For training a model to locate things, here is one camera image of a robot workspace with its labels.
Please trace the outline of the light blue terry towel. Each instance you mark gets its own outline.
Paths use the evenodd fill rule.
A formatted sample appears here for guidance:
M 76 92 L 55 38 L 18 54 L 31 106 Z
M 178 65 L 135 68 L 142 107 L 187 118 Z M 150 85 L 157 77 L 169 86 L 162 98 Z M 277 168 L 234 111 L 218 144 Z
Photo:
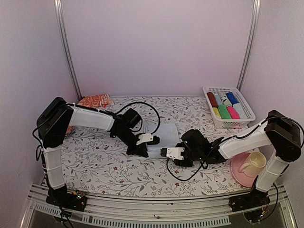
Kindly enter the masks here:
M 153 136 L 158 136 L 160 142 L 156 145 L 147 145 L 147 159 L 165 159 L 160 155 L 162 148 L 175 147 L 180 142 L 178 129 L 174 123 L 161 123 Z

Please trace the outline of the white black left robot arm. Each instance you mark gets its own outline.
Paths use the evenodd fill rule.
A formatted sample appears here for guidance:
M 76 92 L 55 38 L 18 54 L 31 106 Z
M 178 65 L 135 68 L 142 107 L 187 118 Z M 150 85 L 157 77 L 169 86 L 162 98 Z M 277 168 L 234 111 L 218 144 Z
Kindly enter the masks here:
M 70 201 L 78 199 L 67 191 L 61 161 L 62 144 L 74 128 L 109 132 L 110 137 L 117 137 L 127 146 L 128 154 L 147 157 L 146 144 L 153 141 L 153 135 L 135 134 L 134 127 L 140 121 L 142 118 L 134 109 L 120 114 L 68 103 L 61 97 L 55 98 L 38 118 L 36 128 L 50 198 L 60 206 L 67 206 Z

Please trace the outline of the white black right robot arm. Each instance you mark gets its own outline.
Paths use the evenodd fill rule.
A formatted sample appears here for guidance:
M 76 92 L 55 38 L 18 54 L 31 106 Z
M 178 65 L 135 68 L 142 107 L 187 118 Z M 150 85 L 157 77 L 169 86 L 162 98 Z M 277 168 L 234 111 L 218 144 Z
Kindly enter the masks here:
M 239 135 L 221 137 L 213 142 L 199 130 L 189 130 L 166 155 L 176 165 L 189 167 L 193 162 L 199 162 L 205 169 L 210 164 L 232 160 L 244 152 L 269 145 L 274 147 L 273 155 L 269 160 L 262 158 L 260 171 L 252 174 L 254 182 L 250 193 L 242 197 L 249 207 L 256 207 L 289 164 L 300 158 L 304 128 L 297 121 L 272 110 L 264 120 Z

